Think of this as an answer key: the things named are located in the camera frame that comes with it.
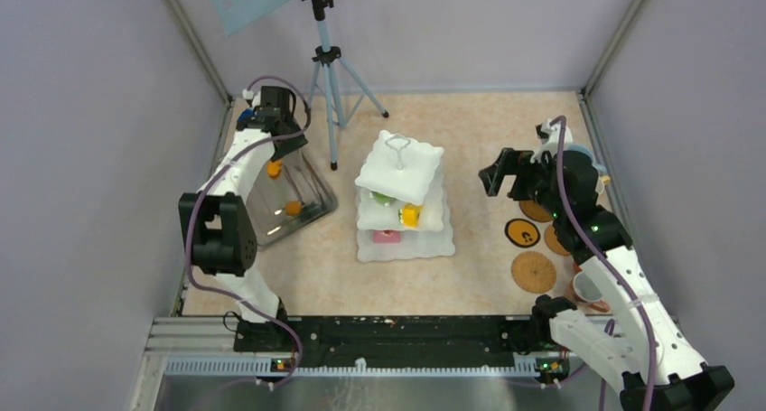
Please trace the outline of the yellow cake slice toy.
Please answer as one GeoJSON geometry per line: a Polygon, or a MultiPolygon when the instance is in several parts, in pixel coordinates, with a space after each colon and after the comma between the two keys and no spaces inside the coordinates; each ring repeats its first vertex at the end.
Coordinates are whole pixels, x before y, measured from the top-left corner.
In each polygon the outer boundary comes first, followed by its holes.
{"type": "Polygon", "coordinates": [[[422,205],[405,204],[398,213],[400,223],[407,228],[416,229],[419,225],[422,209],[422,205]]]}

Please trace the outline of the pink cake toy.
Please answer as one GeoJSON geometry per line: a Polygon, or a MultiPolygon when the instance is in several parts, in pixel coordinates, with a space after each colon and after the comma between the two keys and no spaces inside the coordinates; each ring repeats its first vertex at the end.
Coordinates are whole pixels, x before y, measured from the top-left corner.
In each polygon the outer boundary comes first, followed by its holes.
{"type": "Polygon", "coordinates": [[[375,244],[398,244],[401,241],[401,235],[396,230],[374,230],[372,240],[375,244]]]}

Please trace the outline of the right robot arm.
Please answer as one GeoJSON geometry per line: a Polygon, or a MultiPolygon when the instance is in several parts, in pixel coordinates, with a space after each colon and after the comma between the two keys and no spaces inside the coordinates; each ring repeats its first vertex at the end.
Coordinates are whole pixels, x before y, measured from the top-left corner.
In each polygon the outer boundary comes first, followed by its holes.
{"type": "Polygon", "coordinates": [[[600,174],[587,154],[501,150],[479,177],[497,196],[532,201],[553,219],[558,242],[610,306],[624,341],[587,320],[563,297],[538,297],[529,336],[542,350],[558,344],[578,355],[618,394],[624,410],[714,410],[733,390],[733,375],[712,366],[689,343],[654,292],[633,241],[618,217],[598,202],[600,174]]]}

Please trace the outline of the green swirl roll cake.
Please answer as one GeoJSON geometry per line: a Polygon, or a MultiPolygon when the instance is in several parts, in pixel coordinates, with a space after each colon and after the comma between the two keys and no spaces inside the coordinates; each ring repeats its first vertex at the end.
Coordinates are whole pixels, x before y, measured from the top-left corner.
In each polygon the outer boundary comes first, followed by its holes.
{"type": "Polygon", "coordinates": [[[387,196],[386,194],[382,194],[378,191],[370,191],[369,197],[383,207],[390,207],[397,202],[396,198],[387,196]]]}

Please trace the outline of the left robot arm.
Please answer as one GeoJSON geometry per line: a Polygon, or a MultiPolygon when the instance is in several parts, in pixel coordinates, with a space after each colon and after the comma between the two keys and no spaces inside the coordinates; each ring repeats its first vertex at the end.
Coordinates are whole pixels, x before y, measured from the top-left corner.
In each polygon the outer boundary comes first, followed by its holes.
{"type": "Polygon", "coordinates": [[[279,147],[302,139],[303,131],[294,118],[298,97],[292,90],[264,86],[244,97],[248,106],[213,175],[179,199],[185,268],[194,287],[233,300],[242,321],[256,326],[256,340],[274,351],[288,343],[290,328],[277,318],[280,298],[257,267],[258,237],[247,200],[279,147]]]}

